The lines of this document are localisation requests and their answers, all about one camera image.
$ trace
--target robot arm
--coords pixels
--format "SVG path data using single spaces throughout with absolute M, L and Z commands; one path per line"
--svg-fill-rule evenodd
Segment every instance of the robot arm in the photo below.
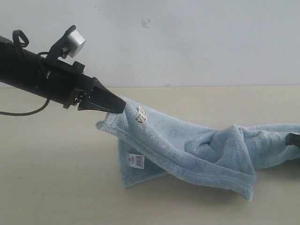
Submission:
M 69 65 L 59 58 L 75 57 L 85 39 L 71 26 L 48 52 L 38 54 L 25 48 L 29 40 L 21 30 L 13 32 L 13 41 L 0 36 L 0 82 L 46 98 L 38 110 L 27 113 L 0 112 L 2 115 L 26 116 L 40 112 L 54 101 L 68 109 L 123 113 L 126 103 L 111 93 L 95 77 L 83 74 L 84 65 Z

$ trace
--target white wall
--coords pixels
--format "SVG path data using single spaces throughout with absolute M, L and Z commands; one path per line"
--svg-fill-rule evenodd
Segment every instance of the white wall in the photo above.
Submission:
M 22 29 L 36 53 L 73 24 L 75 60 L 105 86 L 300 84 L 299 0 L 1 3 L 0 34 Z

